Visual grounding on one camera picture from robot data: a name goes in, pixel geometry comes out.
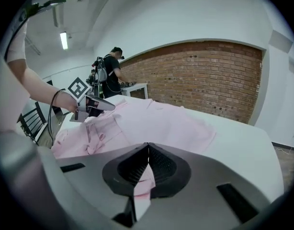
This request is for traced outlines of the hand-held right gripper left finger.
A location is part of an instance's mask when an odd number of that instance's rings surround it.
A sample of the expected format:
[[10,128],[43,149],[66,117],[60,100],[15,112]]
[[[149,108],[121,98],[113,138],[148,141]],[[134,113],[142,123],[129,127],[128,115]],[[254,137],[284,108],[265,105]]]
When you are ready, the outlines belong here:
[[148,210],[148,144],[57,160],[77,192],[108,219],[131,227]]

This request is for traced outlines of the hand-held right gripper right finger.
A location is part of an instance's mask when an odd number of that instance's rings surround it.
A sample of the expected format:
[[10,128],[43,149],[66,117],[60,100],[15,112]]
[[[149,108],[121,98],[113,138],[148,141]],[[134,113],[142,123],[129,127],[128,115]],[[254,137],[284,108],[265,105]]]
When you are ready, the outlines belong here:
[[156,186],[142,216],[145,230],[232,230],[270,205],[252,183],[221,162],[148,145]]

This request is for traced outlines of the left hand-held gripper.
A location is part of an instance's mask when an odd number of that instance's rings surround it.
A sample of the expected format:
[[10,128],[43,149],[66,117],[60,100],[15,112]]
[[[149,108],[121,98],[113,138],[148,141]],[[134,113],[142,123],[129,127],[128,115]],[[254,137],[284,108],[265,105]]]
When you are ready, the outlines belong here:
[[115,109],[115,105],[105,99],[87,96],[90,90],[91,86],[79,77],[67,88],[68,93],[77,103],[76,110],[70,121],[83,123],[88,117],[98,117],[103,114],[103,111],[113,111]]

